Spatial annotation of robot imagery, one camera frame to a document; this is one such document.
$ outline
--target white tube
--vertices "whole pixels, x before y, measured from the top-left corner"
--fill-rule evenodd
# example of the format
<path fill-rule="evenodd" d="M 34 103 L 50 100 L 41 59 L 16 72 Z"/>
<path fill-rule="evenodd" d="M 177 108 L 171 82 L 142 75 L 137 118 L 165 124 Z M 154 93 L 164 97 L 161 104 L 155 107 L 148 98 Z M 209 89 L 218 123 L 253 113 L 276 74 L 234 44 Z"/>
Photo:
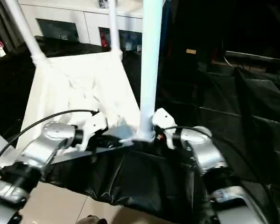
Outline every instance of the white tube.
<path fill-rule="evenodd" d="M 29 48 L 32 59 L 39 60 L 45 58 L 45 55 L 41 51 L 36 39 L 32 35 L 18 0 L 6 0 L 6 4 L 24 38 L 25 43 L 27 44 L 27 47 Z"/>
<path fill-rule="evenodd" d="M 140 127 L 138 136 L 151 139 L 158 76 L 163 0 L 143 1 Z"/>
<path fill-rule="evenodd" d="M 116 0 L 109 0 L 109 19 L 110 19 L 110 36 L 111 51 L 118 53 L 122 59 L 122 51 L 120 50 L 119 31 L 117 28 Z"/>

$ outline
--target black cloth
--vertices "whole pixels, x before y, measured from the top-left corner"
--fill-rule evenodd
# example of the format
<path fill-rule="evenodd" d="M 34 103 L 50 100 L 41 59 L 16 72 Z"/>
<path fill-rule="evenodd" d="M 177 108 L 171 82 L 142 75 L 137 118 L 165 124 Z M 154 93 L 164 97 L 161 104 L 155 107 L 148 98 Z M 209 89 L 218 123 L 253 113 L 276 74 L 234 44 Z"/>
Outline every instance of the black cloth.
<path fill-rule="evenodd" d="M 64 41 L 39 43 L 47 56 L 105 50 Z M 139 60 L 136 54 L 124 54 L 123 65 L 137 99 Z M 229 165 L 272 220 L 272 205 L 259 182 L 269 187 L 280 206 L 280 76 L 237 68 L 177 68 L 170 60 L 164 65 L 156 107 L 165 108 L 178 125 L 208 127 Z M 23 119 L 33 74 L 25 47 L 0 59 L 1 134 L 12 122 Z M 16 133 L 20 124 L 6 138 Z M 204 217 L 205 195 L 190 156 L 182 150 L 137 144 L 97 155 L 96 162 L 84 157 L 52 165 L 43 181 L 172 222 L 198 223 Z"/>

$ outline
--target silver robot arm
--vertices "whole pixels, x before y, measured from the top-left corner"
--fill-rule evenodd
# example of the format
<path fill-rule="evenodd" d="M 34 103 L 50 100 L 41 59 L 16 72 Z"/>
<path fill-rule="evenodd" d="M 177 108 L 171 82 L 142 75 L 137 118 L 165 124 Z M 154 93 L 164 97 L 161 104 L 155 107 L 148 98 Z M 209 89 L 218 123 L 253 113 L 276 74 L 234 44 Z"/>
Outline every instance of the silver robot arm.
<path fill-rule="evenodd" d="M 0 179 L 0 224 L 19 224 L 18 213 L 29 199 L 31 191 L 37 186 L 47 165 L 88 155 L 85 152 L 89 139 L 97 132 L 107 128 L 102 113 L 94 115 L 82 128 L 56 122 L 46 124 L 41 135 L 30 142 L 15 163 L 3 168 Z M 67 152 L 56 155 L 59 150 Z"/>
<path fill-rule="evenodd" d="M 223 204 L 241 199 L 245 202 L 244 208 L 227 207 L 220 211 L 213 209 L 214 220 L 220 224 L 269 224 L 254 199 L 240 182 L 234 179 L 232 169 L 213 144 L 209 129 L 201 126 L 194 127 L 195 130 L 170 128 L 176 126 L 175 121 L 162 108 L 155 112 L 153 125 L 162 130 L 170 149 L 182 147 L 192 151 L 210 201 Z"/>

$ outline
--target black cable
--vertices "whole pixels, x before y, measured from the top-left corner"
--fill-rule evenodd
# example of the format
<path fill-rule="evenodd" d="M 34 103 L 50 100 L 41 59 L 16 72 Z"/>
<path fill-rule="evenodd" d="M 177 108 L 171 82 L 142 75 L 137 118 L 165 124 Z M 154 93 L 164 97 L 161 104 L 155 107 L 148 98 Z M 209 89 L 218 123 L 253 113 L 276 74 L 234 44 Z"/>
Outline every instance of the black cable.
<path fill-rule="evenodd" d="M 16 141 L 21 135 L 23 135 L 26 131 L 30 130 L 30 129 L 33 128 L 34 126 L 36 126 L 36 125 L 38 125 L 38 124 L 40 124 L 40 123 L 42 123 L 42 122 L 44 122 L 44 121 L 46 121 L 46 120 L 49 120 L 49 119 L 51 119 L 51 118 L 57 117 L 57 116 L 59 116 L 59 115 L 66 114 L 66 113 L 73 113 L 73 112 L 90 112 L 90 113 L 92 113 L 92 115 L 95 115 L 95 114 L 97 113 L 97 112 L 95 112 L 95 111 L 83 110 L 83 109 L 82 109 L 82 110 L 63 111 L 63 112 L 59 112 L 59 113 L 55 113 L 55 114 L 52 114 L 52 115 L 50 115 L 50 116 L 47 116 L 47 117 L 45 117 L 45 118 L 43 118 L 43 119 L 41 119 L 41 120 L 39 120 L 39 121 L 37 121 L 37 122 L 35 122 L 35 123 L 29 125 L 29 126 L 26 127 L 23 131 L 21 131 L 21 132 L 18 133 L 16 136 L 14 136 L 14 137 L 10 140 L 10 142 L 7 143 L 7 144 L 3 147 L 3 149 L 1 149 L 1 151 L 0 151 L 0 157 L 1 157 L 1 156 L 3 155 L 3 153 L 8 149 L 8 147 L 11 146 L 11 144 L 12 144 L 14 141 Z"/>
<path fill-rule="evenodd" d="M 217 147 L 217 145 L 213 142 L 213 139 L 211 136 L 209 136 L 208 134 L 206 134 L 205 132 L 197 129 L 197 128 L 194 128 L 194 127 L 187 127 L 187 126 L 172 126 L 172 127 L 167 127 L 167 128 L 163 128 L 163 130 L 168 130 L 168 129 L 174 129 L 174 128 L 178 128 L 178 129 L 189 129 L 189 130 L 193 130 L 193 131 L 196 131 L 196 132 L 199 132 L 201 134 L 204 134 L 206 135 L 211 141 L 212 143 L 214 144 L 215 147 Z M 255 178 L 257 179 L 258 183 L 261 185 L 261 187 L 263 188 L 263 190 L 265 191 L 271 205 L 275 208 L 275 212 L 276 212 L 276 218 L 278 221 L 280 221 L 280 216 L 279 216 L 279 212 L 278 212 L 278 208 L 277 208 L 277 205 L 276 203 L 274 202 L 273 198 L 272 198 L 272 195 L 270 194 L 269 192 L 269 189 L 268 187 L 261 181 L 261 178 L 258 176 L 257 172 L 254 170 L 254 168 L 252 167 L 252 165 L 249 163 L 249 161 L 245 158 L 245 156 L 234 146 L 232 145 L 228 140 L 226 139 L 223 139 L 223 138 L 220 138 L 218 136 L 214 136 L 215 139 L 217 140 L 220 140 L 224 143 L 226 143 L 229 147 L 231 147 L 238 155 L 239 157 L 241 157 L 241 159 L 243 160 L 243 162 L 246 164 L 246 166 L 250 169 L 251 173 L 255 176 Z"/>

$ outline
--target tiled floor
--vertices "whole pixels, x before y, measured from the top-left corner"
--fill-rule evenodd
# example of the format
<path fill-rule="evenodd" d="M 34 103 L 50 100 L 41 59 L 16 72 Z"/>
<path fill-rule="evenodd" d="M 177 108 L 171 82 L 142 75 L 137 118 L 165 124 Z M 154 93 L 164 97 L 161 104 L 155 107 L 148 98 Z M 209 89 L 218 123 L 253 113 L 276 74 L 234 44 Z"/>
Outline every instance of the tiled floor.
<path fill-rule="evenodd" d="M 96 202 L 45 183 L 37 185 L 20 213 L 22 224 L 75 224 L 88 215 L 105 218 L 108 224 L 170 224 L 143 212 Z"/>

